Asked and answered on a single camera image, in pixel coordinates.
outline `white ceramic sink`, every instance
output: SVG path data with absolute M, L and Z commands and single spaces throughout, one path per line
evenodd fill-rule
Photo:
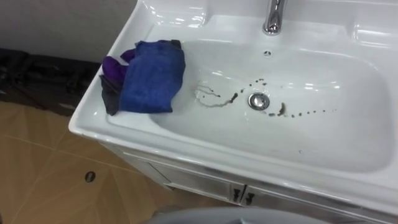
M 398 214 L 398 1 L 288 1 L 273 37 L 266 8 L 139 1 L 109 54 L 181 40 L 174 112 L 108 116 L 96 77 L 71 131 Z M 253 93 L 270 106 L 250 108 Z

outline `tile floor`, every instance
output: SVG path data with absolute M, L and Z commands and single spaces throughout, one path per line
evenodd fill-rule
M 0 214 L 3 224 L 142 223 L 166 205 L 231 206 L 168 191 L 94 141 L 68 118 L 0 102 Z M 85 174 L 96 173 L 93 182 Z

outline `black object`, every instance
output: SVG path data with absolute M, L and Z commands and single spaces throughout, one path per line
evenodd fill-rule
M 248 193 L 248 197 L 246 198 L 246 205 L 251 205 L 253 202 L 254 194 L 253 193 Z
M 234 202 L 238 201 L 239 195 L 241 194 L 241 190 L 234 189 Z
M 31 55 L 13 75 L 21 92 L 54 113 L 70 116 L 101 64 Z
M 87 172 L 87 174 L 85 175 L 86 182 L 91 183 L 92 181 L 95 180 L 95 176 L 96 176 L 95 172 L 93 172 L 93 171 Z
M 105 104 L 106 113 L 111 116 L 115 115 L 119 110 L 120 92 L 123 84 L 116 83 L 104 75 L 99 76 L 102 86 L 102 99 Z
M 0 101 L 44 109 L 42 105 L 18 90 L 11 82 L 11 75 L 22 66 L 27 57 L 28 54 L 25 52 L 0 49 Z

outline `blue towel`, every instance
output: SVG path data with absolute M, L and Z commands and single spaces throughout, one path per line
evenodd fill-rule
M 171 113 L 171 101 L 181 89 L 184 70 L 179 41 L 138 42 L 124 79 L 119 109 Z

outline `floor tile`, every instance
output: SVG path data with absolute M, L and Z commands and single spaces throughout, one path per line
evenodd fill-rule
M 122 197 L 123 195 L 118 192 L 113 175 L 109 173 L 95 202 L 100 223 L 130 224 Z
M 6 136 L 55 148 L 67 130 L 68 121 L 69 118 L 50 111 L 24 106 L 3 133 Z
M 51 152 L 28 142 L 0 137 L 0 211 L 4 223 L 11 223 Z
M 130 222 L 141 223 L 150 219 L 157 207 L 148 189 L 146 177 L 115 168 L 112 168 L 112 173 Z
M 77 136 L 76 134 L 66 131 L 61 141 L 58 144 L 59 151 L 67 152 L 70 154 L 78 155 L 88 159 L 92 159 L 106 164 L 111 164 L 123 169 L 129 169 L 133 172 L 139 172 L 133 166 L 115 155 L 110 150 L 98 142 Z
M 88 212 L 86 220 L 83 224 L 101 224 L 94 206 L 91 206 L 91 210 Z
M 10 127 L 10 124 L 15 122 L 17 115 L 23 108 L 21 105 L 0 101 L 0 134 L 3 134 Z
M 85 181 L 89 171 L 93 182 Z M 92 205 L 109 173 L 109 167 L 81 157 L 54 151 L 14 224 L 60 223 Z
M 92 207 L 89 205 L 56 224 L 85 224 L 87 216 L 91 210 Z

